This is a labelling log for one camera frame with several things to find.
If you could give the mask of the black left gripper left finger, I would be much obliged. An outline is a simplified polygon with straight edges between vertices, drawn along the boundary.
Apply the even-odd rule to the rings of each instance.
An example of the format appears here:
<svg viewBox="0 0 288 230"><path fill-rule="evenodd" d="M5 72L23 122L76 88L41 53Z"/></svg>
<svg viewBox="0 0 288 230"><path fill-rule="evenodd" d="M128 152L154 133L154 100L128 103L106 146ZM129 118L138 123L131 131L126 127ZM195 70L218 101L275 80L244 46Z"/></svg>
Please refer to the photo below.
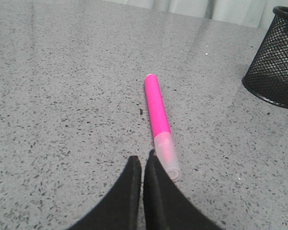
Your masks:
<svg viewBox="0 0 288 230"><path fill-rule="evenodd" d="M141 164L137 156L128 161L108 193L71 230L135 230L141 189Z"/></svg>

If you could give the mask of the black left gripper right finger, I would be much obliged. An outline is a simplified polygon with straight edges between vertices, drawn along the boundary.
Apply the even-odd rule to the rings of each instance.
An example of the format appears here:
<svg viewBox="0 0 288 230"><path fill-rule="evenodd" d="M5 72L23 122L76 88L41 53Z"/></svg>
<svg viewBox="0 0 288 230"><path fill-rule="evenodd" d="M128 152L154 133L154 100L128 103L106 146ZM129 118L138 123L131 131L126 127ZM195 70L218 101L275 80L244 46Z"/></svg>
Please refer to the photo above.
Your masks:
<svg viewBox="0 0 288 230"><path fill-rule="evenodd" d="M219 230L175 186L155 151L144 172L144 214L147 230Z"/></svg>

